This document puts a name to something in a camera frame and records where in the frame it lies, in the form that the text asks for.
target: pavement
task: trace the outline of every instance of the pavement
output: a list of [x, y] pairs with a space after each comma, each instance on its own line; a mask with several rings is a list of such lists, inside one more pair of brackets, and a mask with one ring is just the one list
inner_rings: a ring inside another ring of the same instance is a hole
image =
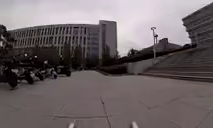
[[213, 83], [95, 71], [0, 84], [0, 128], [213, 128]]

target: sky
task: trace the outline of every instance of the sky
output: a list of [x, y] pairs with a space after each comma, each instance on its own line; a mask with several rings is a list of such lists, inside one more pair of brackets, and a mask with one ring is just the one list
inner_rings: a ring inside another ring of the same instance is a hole
[[8, 29], [45, 24], [117, 22], [118, 51], [153, 44], [151, 27], [159, 39], [190, 43], [182, 18], [213, 0], [0, 0], [0, 24]]

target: wall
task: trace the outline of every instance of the wall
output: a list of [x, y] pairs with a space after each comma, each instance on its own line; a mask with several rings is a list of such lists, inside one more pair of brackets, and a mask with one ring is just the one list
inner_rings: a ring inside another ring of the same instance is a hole
[[128, 63], [127, 72], [128, 74], [138, 75], [139, 73], [143, 73], [145, 70], [152, 67], [154, 64], [161, 62], [165, 58], [166, 56], [162, 56], [162, 57], [157, 57], [155, 60], [149, 59], [149, 60], [142, 60], [138, 62]]

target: large curved building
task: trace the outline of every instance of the large curved building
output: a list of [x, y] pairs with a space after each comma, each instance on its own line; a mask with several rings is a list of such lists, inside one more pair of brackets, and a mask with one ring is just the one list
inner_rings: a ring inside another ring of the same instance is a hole
[[102, 58], [109, 48], [111, 57], [117, 53], [117, 24], [114, 21], [100, 21], [99, 24], [55, 24], [26, 27], [10, 31], [17, 42], [16, 49], [35, 46], [55, 46], [59, 55], [63, 54], [65, 44], [71, 50], [82, 47], [83, 56]]
[[213, 3], [183, 18], [192, 43], [213, 46]]

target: street lamp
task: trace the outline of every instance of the street lamp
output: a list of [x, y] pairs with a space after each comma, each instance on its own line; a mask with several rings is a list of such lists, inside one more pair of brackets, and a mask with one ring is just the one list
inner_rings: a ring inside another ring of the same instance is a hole
[[156, 38], [158, 35], [155, 34], [156, 27], [152, 27], [151, 30], [153, 31], [153, 58], [156, 58]]

